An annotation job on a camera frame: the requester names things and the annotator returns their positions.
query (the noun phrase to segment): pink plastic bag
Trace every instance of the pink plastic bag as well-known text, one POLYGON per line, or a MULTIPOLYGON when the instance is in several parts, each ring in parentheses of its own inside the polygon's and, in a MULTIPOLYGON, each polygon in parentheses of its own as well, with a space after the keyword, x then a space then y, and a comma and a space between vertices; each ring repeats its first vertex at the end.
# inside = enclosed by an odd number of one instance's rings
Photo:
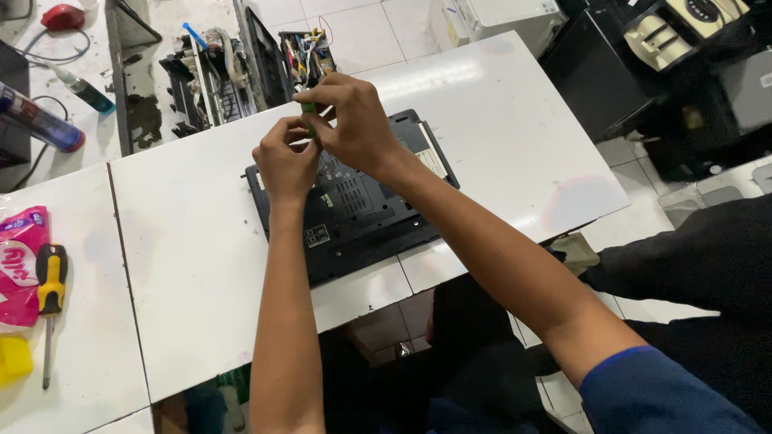
POLYGON ((0 223, 0 334, 24 330, 38 319, 35 259, 49 240, 45 206, 0 223))

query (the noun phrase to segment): screwdriver shaft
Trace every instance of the screwdriver shaft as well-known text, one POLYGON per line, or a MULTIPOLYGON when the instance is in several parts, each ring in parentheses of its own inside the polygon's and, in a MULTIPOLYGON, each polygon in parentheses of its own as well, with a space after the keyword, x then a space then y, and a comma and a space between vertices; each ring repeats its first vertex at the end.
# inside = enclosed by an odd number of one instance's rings
POLYGON ((46 356, 43 359, 43 390, 48 390, 51 383, 51 336, 53 335, 53 317, 46 318, 46 356))

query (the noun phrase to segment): hand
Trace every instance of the hand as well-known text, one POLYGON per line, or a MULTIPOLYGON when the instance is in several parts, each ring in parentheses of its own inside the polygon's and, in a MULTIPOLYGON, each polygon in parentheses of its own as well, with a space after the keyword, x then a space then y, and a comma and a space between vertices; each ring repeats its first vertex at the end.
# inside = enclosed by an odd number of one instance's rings
POLYGON ((324 118, 306 113, 303 120, 317 131, 324 149, 349 167, 387 184, 385 178, 395 173, 395 165, 417 160, 391 132, 378 91, 369 82, 331 73, 313 89, 297 93, 295 101, 316 103, 317 113, 332 106, 324 118), (332 128, 329 122, 335 118, 337 126, 332 128))
POLYGON ((283 117, 252 150, 260 169, 271 209, 284 205, 303 209, 319 167, 321 146, 317 139, 292 144, 308 138, 300 117, 283 117))

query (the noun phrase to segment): spray can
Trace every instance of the spray can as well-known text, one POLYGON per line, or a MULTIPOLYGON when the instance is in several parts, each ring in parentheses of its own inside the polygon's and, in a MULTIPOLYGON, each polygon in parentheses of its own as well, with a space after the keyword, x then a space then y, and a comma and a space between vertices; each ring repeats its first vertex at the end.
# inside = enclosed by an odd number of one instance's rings
POLYGON ((62 80, 62 83, 70 92, 76 94, 81 100, 86 101, 94 110, 101 114, 111 114, 115 111, 113 101, 110 101, 109 98, 104 96, 104 93, 91 86, 91 83, 87 82, 86 79, 78 77, 68 70, 59 68, 48 60, 46 60, 46 65, 56 73, 56 76, 59 80, 62 80))
POLYGON ((63 152, 83 146, 86 135, 61 117, 0 82, 0 116, 13 120, 29 135, 63 152))

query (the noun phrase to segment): black pants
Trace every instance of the black pants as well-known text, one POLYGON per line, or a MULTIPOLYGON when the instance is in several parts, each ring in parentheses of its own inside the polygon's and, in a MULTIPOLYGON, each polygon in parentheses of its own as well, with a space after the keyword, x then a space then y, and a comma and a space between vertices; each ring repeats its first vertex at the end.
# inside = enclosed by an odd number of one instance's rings
POLYGON ((431 348, 373 370, 334 331, 320 335, 327 432, 378 432, 387 425, 424 434, 431 398, 503 426, 527 421, 558 432, 506 311, 470 275, 437 287, 433 324, 431 348))
POLYGON ((674 232, 599 256, 581 276, 598 291, 721 312, 625 322, 772 430, 772 196, 700 210, 674 232))

